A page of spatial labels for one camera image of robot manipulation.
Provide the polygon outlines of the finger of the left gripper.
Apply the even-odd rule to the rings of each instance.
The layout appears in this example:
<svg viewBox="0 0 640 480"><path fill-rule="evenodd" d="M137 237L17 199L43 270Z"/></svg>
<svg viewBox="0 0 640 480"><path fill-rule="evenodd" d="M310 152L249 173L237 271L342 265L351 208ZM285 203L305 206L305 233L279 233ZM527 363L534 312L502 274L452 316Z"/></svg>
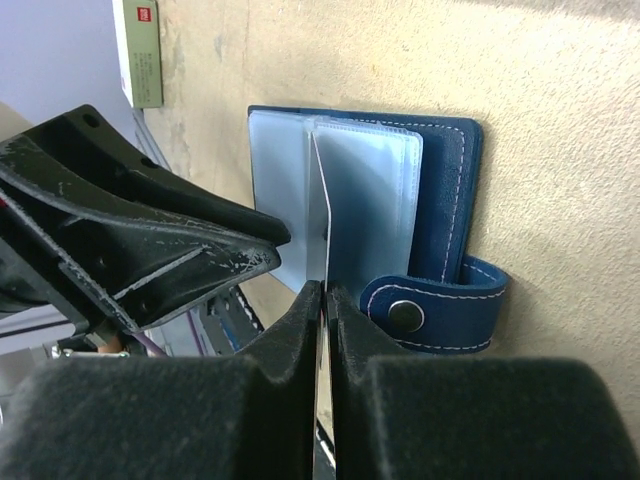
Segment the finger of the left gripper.
<svg viewBox="0 0 640 480"><path fill-rule="evenodd" d="M134 334L277 268L272 216L155 164L92 106L1 144L1 312Z"/></svg>

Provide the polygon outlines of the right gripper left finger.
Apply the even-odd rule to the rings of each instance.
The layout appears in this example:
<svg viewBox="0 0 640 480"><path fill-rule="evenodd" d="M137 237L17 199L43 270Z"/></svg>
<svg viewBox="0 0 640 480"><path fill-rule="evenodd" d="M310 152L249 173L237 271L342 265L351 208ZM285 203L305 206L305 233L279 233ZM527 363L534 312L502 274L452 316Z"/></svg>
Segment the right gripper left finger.
<svg viewBox="0 0 640 480"><path fill-rule="evenodd" d="M5 479L309 479L320 286L241 351L70 357L18 388Z"/></svg>

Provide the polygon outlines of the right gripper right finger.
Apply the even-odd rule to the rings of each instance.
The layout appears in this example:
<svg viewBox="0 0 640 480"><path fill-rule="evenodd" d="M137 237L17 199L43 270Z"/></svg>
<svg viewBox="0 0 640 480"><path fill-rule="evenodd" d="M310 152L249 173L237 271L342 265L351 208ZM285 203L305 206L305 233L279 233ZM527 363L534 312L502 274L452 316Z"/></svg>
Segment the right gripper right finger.
<svg viewBox="0 0 640 480"><path fill-rule="evenodd" d="M412 353L326 294L340 479L635 479L601 377L567 358Z"/></svg>

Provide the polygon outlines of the blue leather card holder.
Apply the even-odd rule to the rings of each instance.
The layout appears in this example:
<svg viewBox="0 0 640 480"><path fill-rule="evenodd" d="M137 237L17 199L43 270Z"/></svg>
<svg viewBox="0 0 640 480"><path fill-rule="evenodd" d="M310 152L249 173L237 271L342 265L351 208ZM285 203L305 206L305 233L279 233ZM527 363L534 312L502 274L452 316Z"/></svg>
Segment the blue leather card holder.
<svg viewBox="0 0 640 480"><path fill-rule="evenodd" d="M274 276L335 281L403 347L492 340L508 285L466 251L483 148L470 118L253 105L256 208L290 232Z"/></svg>

